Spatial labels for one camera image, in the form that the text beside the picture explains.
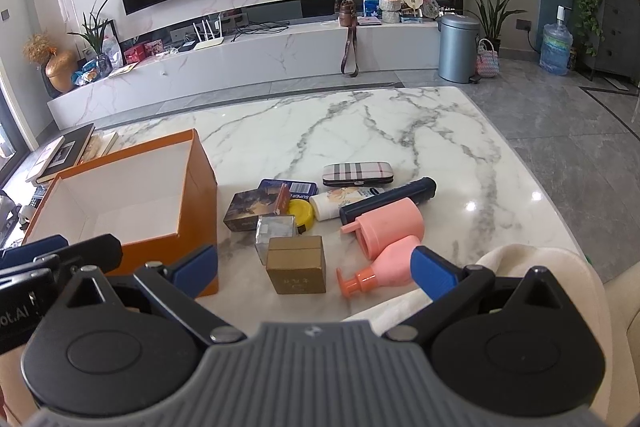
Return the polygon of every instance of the yellow round object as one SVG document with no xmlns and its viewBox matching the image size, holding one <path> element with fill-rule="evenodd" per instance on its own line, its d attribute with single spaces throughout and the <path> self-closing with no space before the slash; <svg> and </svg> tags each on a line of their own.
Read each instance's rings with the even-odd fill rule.
<svg viewBox="0 0 640 427">
<path fill-rule="evenodd" d="M 291 200 L 287 214 L 291 214 L 296 218 L 298 233 L 306 232 L 314 224 L 314 208 L 308 201 Z"/>
</svg>

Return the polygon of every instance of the pink bottle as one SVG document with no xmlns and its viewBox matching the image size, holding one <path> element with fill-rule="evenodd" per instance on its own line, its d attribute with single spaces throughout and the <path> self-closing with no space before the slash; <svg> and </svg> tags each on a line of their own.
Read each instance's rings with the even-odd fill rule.
<svg viewBox="0 0 640 427">
<path fill-rule="evenodd" d="M 420 239 L 409 235 L 389 245 L 373 261 L 371 266 L 356 272 L 353 279 L 344 280 L 340 268 L 336 269 L 342 295 L 347 298 L 352 293 L 370 292 L 378 286 L 404 286 L 411 282 L 411 254 L 420 246 Z"/>
<path fill-rule="evenodd" d="M 415 235 L 421 241 L 424 220 L 415 203 L 404 198 L 356 217 L 353 223 L 344 225 L 340 231 L 355 232 L 362 253 L 373 260 L 391 243 L 408 235 Z"/>
</svg>

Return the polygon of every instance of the white marble tv cabinet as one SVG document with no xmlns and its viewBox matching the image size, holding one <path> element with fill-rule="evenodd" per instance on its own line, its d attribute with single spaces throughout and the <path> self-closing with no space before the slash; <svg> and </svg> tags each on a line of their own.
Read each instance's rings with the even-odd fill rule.
<svg viewBox="0 0 640 427">
<path fill-rule="evenodd" d="M 295 25 L 278 34 L 240 35 L 236 42 L 229 38 L 212 48 L 148 58 L 129 73 L 51 100 L 49 109 L 58 127 L 66 129 L 227 87 L 340 73 L 346 35 L 337 21 Z M 434 69 L 439 53 L 434 22 L 358 27 L 360 71 Z"/>
</svg>

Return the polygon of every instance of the barcode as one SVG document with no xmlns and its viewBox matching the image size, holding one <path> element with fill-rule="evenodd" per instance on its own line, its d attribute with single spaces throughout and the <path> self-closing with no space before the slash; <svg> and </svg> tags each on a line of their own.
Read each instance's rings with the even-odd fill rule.
<svg viewBox="0 0 640 427">
<path fill-rule="evenodd" d="M 311 183 L 292 183 L 290 192 L 298 192 L 299 194 L 306 194 L 311 190 Z"/>
</svg>

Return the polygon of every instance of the dried flower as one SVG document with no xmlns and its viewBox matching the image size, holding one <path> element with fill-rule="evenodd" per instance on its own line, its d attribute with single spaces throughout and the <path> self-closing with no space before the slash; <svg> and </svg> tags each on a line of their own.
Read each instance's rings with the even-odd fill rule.
<svg viewBox="0 0 640 427">
<path fill-rule="evenodd" d="M 22 54 L 29 62 L 44 66 L 49 62 L 50 56 L 56 54 L 57 50 L 47 32 L 36 33 L 24 45 Z"/>
</svg>

